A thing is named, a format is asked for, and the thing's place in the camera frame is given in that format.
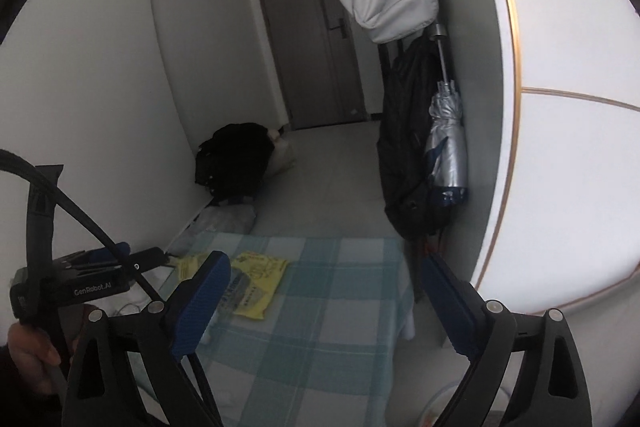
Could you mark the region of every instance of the silver umbrella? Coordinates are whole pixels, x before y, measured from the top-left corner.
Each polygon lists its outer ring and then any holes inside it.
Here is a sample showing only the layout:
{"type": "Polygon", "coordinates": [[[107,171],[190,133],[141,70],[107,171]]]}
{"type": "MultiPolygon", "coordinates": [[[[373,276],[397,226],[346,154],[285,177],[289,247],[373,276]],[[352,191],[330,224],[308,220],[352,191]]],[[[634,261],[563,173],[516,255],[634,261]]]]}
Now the silver umbrella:
{"type": "Polygon", "coordinates": [[[429,114],[433,118],[425,154],[433,165],[433,203],[451,206],[467,195],[466,139],[462,127],[462,100],[456,83],[438,82],[429,114]]]}

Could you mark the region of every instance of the round metal pivot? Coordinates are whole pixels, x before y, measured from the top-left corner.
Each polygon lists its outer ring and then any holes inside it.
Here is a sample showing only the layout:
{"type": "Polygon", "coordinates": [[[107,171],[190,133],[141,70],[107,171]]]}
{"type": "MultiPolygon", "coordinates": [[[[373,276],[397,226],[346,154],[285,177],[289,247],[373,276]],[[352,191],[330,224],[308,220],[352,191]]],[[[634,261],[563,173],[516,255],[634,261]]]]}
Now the round metal pivot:
{"type": "Polygon", "coordinates": [[[556,309],[549,310],[549,317],[551,317],[551,320],[556,322],[561,322],[562,319],[564,319],[564,315],[562,315],[562,312],[556,309]]]}
{"type": "Polygon", "coordinates": [[[162,310],[164,310],[164,302],[153,301],[146,309],[149,313],[160,313],[162,310]]]}
{"type": "Polygon", "coordinates": [[[94,310],[89,313],[89,322],[97,322],[102,318],[102,310],[94,310]]]}
{"type": "Polygon", "coordinates": [[[500,302],[498,301],[489,301],[486,304],[486,308],[491,311],[492,313],[502,313],[502,310],[504,309],[502,307],[502,304],[500,304],[500,302]]]}

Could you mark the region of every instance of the door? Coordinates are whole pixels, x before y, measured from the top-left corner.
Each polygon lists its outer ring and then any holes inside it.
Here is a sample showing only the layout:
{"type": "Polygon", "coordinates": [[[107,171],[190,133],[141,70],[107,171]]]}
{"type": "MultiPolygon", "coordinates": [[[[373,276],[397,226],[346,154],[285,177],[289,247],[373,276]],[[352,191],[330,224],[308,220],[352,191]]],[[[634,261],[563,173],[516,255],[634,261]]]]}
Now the door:
{"type": "Polygon", "coordinates": [[[366,119],[348,19],[339,0],[261,0],[293,128],[366,119]]]}

